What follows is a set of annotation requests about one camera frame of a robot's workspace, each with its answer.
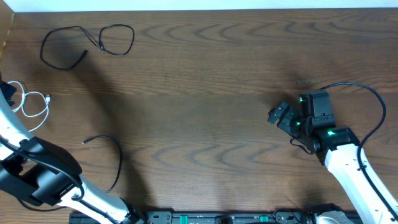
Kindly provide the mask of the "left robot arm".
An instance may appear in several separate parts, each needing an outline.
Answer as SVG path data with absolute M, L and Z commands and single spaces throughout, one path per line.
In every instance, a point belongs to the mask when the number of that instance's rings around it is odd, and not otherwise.
M 1 82 L 1 190 L 34 206 L 77 210 L 98 223 L 146 223 L 123 199 L 86 180 L 64 148 L 34 136 L 11 108 L 16 88 Z

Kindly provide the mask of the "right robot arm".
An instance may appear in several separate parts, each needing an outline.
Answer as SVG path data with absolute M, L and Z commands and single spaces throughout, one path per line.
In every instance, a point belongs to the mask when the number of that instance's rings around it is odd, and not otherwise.
M 300 94 L 300 109 L 281 102 L 269 112 L 276 124 L 340 183 L 363 223 L 397 223 L 397 200 L 375 173 L 364 153 L 364 143 L 384 122 L 381 118 L 359 140 L 347 126 L 337 127 L 327 87 Z

